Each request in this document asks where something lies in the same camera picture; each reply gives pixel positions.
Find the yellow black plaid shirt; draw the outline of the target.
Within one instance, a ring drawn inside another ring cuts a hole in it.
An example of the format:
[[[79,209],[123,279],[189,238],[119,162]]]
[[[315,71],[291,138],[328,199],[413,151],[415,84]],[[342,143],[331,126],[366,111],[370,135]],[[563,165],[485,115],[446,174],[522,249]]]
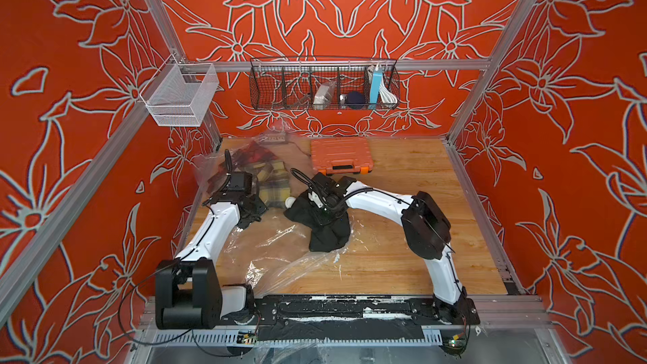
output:
[[[233,162],[235,171],[251,173],[253,187],[258,189],[259,198],[270,208],[285,208],[285,201],[291,196],[289,172],[279,158],[265,158],[255,161]]]

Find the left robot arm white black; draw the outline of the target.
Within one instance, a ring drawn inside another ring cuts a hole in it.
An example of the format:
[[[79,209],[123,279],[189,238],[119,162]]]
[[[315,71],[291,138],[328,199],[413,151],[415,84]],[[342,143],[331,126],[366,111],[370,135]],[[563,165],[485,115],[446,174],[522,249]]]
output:
[[[236,170],[229,151],[225,166],[224,182],[206,201],[206,220],[187,246],[175,258],[161,261],[154,273],[160,330],[210,330],[229,315],[254,316],[251,287],[223,286],[216,265],[231,232],[259,222],[267,206],[255,189],[254,176]]]

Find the red black plaid shirt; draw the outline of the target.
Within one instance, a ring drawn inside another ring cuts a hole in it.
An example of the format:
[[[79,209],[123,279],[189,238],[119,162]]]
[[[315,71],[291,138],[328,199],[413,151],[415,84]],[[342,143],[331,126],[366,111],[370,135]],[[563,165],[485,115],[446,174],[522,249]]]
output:
[[[231,157],[231,167],[234,171],[243,170],[245,167],[256,166],[258,164],[270,163],[278,160],[271,150],[261,146],[256,141],[251,141],[242,148],[227,149]]]

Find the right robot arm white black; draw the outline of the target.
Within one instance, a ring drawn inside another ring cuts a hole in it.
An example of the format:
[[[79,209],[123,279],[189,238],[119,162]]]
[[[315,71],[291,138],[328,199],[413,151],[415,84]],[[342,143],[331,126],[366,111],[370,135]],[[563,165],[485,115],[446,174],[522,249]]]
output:
[[[370,212],[402,227],[409,249],[425,262],[436,302],[456,308],[465,299],[453,263],[451,224],[431,195],[400,195],[348,176],[335,181],[322,173],[309,178],[296,168],[290,173],[307,188],[286,200],[284,215],[311,230],[310,251],[345,247],[351,235],[348,211]]]

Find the clear plastic vacuum bag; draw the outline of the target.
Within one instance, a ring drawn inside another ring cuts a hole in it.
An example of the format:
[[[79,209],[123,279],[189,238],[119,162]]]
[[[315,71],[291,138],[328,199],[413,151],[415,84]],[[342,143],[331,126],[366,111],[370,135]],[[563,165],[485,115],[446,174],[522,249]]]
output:
[[[313,174],[310,141],[287,135],[284,143],[261,143],[283,161],[286,167]],[[249,145],[252,138],[226,138],[216,157],[217,172],[223,150],[234,151]],[[352,284],[351,242],[330,253],[309,251],[310,229],[284,217],[283,210],[270,208],[260,222],[247,229],[237,227],[227,236],[217,259],[216,272],[221,285],[248,284],[254,293],[342,294],[358,293]]]

